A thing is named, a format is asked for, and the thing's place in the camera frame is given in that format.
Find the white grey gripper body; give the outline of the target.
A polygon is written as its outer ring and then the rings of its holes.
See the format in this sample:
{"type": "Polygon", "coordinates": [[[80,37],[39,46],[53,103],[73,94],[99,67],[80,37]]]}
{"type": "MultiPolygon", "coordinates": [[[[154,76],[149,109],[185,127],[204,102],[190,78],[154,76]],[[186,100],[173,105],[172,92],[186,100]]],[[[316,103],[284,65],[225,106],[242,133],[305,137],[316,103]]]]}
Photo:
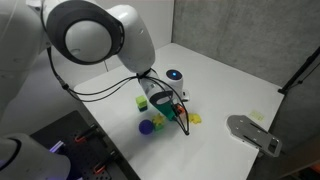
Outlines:
{"type": "Polygon", "coordinates": [[[143,78],[139,83],[147,96],[149,102],[155,106],[168,106],[172,107],[173,92],[166,90],[163,85],[154,79],[143,78]]]}

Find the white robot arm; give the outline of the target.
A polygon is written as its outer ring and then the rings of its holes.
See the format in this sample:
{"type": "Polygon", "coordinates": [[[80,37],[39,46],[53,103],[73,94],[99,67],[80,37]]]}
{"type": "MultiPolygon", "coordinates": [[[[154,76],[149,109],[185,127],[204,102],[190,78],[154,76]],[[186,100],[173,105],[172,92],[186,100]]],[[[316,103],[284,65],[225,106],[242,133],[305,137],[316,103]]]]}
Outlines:
{"type": "MultiPolygon", "coordinates": [[[[109,9],[95,0],[0,1],[0,103],[1,119],[19,93],[37,56],[47,50],[54,76],[70,95],[90,96],[71,90],[53,69],[51,47],[68,60],[93,65],[117,55],[136,75],[149,102],[167,119],[176,121],[186,135],[174,99],[181,93],[158,79],[152,66],[155,49],[147,27],[135,8],[117,5],[109,9]]],[[[55,154],[29,135],[1,137],[1,180],[67,180],[71,162],[55,154]]]]}

